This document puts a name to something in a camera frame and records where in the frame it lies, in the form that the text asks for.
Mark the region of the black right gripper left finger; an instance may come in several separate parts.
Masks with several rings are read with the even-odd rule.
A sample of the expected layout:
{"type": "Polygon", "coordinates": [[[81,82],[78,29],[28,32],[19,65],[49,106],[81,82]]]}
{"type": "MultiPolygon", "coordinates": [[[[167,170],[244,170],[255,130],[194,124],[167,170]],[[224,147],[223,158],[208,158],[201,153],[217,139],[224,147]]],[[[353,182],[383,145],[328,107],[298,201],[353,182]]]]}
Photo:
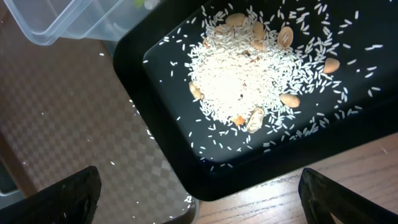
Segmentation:
{"type": "Polygon", "coordinates": [[[95,166],[1,209],[1,224],[92,224],[101,193],[95,166]]]}

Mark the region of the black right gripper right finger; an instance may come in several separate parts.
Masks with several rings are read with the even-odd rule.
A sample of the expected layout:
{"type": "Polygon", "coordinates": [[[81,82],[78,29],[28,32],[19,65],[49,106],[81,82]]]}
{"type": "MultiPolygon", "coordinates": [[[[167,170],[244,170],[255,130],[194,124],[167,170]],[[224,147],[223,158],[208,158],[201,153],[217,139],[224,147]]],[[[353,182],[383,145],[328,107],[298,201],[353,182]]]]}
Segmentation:
{"type": "Polygon", "coordinates": [[[397,214],[347,189],[323,174],[305,168],[298,185],[308,223],[397,223],[397,214]]]}

